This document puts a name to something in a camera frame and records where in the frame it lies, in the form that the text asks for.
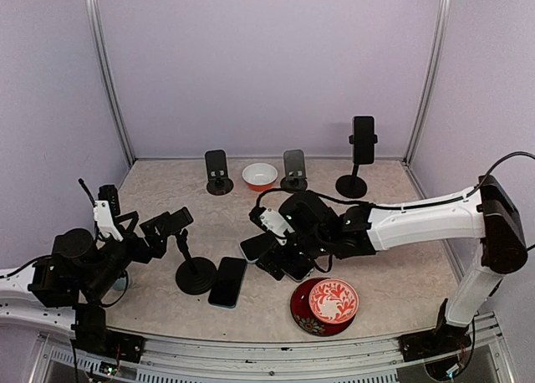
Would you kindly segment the lone black smartphone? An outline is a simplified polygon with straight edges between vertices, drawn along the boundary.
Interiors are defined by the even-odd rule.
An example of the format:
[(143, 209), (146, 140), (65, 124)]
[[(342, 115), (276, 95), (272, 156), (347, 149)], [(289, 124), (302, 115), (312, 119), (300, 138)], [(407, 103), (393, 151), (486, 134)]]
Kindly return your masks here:
[(243, 258), (222, 258), (216, 282), (211, 288), (208, 303), (212, 306), (233, 309), (241, 292), (242, 281), (247, 270), (247, 261)]

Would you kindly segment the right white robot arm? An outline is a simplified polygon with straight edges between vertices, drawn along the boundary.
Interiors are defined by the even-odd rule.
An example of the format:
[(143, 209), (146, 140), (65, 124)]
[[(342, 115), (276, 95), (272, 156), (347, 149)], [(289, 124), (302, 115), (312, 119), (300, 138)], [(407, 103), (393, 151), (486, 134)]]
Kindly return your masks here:
[(412, 243), (473, 238), (481, 247), (455, 294), (441, 306), (438, 326), (427, 335), (427, 344), (444, 353), (461, 336), (476, 311), (492, 295), (503, 277), (527, 262), (522, 221), (516, 206), (494, 176), (480, 176), (475, 187), (443, 197), (395, 205), (347, 201), (341, 215), (326, 205), (328, 196), (311, 190), (292, 191), (273, 210), (255, 204), (250, 220), (274, 242), (265, 248), (274, 253), (269, 273), (291, 263), (322, 256), (346, 259), (372, 256)]

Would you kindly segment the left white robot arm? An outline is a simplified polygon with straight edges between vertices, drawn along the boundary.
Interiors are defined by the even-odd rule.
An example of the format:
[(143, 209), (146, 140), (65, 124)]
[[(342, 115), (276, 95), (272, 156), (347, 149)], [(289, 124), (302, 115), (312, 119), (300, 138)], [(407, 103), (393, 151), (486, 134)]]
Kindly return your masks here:
[(111, 221), (118, 237), (109, 235), (100, 243), (97, 234), (73, 228), (54, 238), (50, 254), (3, 272), (1, 305), (10, 299), (34, 302), (43, 310), (39, 318), (50, 324), (58, 321), (52, 316), (55, 309), (71, 309), (74, 320), (68, 330), (76, 340), (85, 340), (101, 354), (111, 352), (117, 336), (107, 327), (106, 310), (113, 304), (104, 303), (103, 298), (117, 279), (127, 276), (131, 263), (163, 258), (171, 235), (171, 214), (163, 212), (141, 223), (141, 235), (135, 232), (137, 212)]

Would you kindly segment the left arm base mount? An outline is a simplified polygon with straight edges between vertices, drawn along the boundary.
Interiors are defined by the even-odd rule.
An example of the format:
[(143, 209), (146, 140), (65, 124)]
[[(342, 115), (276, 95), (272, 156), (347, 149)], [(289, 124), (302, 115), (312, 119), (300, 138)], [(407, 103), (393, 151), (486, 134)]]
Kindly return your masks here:
[(145, 338), (141, 335), (109, 329), (105, 310), (90, 304), (74, 308), (74, 347), (94, 355), (113, 358), (116, 361), (140, 363)]

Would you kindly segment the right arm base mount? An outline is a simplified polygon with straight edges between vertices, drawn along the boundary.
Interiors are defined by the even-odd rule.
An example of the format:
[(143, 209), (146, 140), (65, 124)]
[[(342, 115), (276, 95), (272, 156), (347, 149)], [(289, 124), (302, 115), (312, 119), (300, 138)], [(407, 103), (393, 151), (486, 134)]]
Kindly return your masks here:
[(446, 322), (445, 299), (440, 306), (436, 326), (399, 337), (400, 352), (404, 362), (423, 360), (470, 347), (473, 339), (468, 334), (469, 325), (456, 327)]

